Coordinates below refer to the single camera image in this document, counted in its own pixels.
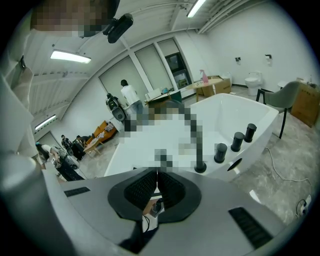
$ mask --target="white wall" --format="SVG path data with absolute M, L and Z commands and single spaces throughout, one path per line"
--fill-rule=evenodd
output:
M 319 64 L 308 41 L 274 2 L 249 8 L 222 22 L 208 34 L 221 72 L 231 72 L 234 84 L 245 84 L 251 71 L 262 72 L 263 88 L 277 91 L 279 81 L 297 77 L 319 84 Z M 265 54 L 272 55 L 271 66 Z M 240 64 L 235 61 L 241 57 Z
M 197 34 L 195 31 L 182 32 L 176 34 L 175 41 L 187 62 L 193 82 L 202 78 L 200 70 L 204 70 L 207 76 L 220 74 L 217 58 L 207 35 Z
M 95 79 L 89 80 L 75 97 L 63 119 L 52 126 L 51 132 L 56 139 L 61 138 L 62 134 L 71 141 L 77 135 L 89 136 L 104 120 L 111 119 L 112 114 L 105 104 L 107 93 L 100 83 Z

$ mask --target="ceiling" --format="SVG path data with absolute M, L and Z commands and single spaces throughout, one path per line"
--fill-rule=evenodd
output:
M 205 33 L 214 24 L 227 18 L 228 13 L 238 12 L 242 6 L 247 7 L 262 0 L 206 0 L 193 18 L 187 18 L 195 1 L 120 0 L 115 18 L 125 13 L 132 14 L 133 26 L 125 32 L 123 38 L 129 46 L 133 46 L 170 31 L 198 28 L 201 33 Z M 92 60 L 84 64 L 50 59 L 54 49 L 79 53 Z M 79 38 L 57 37 L 33 30 L 24 54 L 26 65 L 34 74 L 29 109 L 34 116 L 32 126 L 53 114 L 61 119 L 88 79 L 125 49 L 120 40 L 109 44 L 107 36 L 102 33 Z

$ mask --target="freestanding bathtub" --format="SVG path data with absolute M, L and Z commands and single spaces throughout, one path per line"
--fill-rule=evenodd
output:
M 259 102 L 230 94 L 217 94 L 190 106 L 197 125 L 202 128 L 203 160 L 206 171 L 202 175 L 231 181 L 257 161 L 267 145 L 278 111 Z M 136 132 L 126 133 L 105 172 L 105 176 L 128 172 L 139 167 L 173 166 L 195 172 L 196 145 L 191 143 L 191 127 L 181 114 L 156 116 L 149 125 Z M 231 150 L 234 134 L 246 133 L 248 124 L 257 126 L 251 143 L 242 142 L 239 152 Z M 225 160 L 214 161 L 219 143 L 227 145 Z

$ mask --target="gray chair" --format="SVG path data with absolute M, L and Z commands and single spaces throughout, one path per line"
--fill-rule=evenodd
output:
M 287 111 L 288 109 L 292 108 L 296 100 L 296 97 L 299 92 L 299 86 L 300 86 L 300 82 L 293 81 L 293 82 L 289 82 L 285 87 L 283 87 L 281 90 L 276 92 L 272 92 L 266 89 L 258 89 L 258 94 L 256 96 L 255 101 L 258 102 L 260 98 L 260 94 L 262 94 L 263 104 L 265 105 L 268 104 L 271 107 L 274 107 L 279 111 L 279 113 L 284 112 L 279 139 L 281 139 L 282 133 L 284 132 Z

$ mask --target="security camera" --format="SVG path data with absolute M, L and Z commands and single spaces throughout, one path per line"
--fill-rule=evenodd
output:
M 121 18 L 113 18 L 110 25 L 102 33 L 108 36 L 108 42 L 114 44 L 134 23 L 130 13 L 124 14 Z

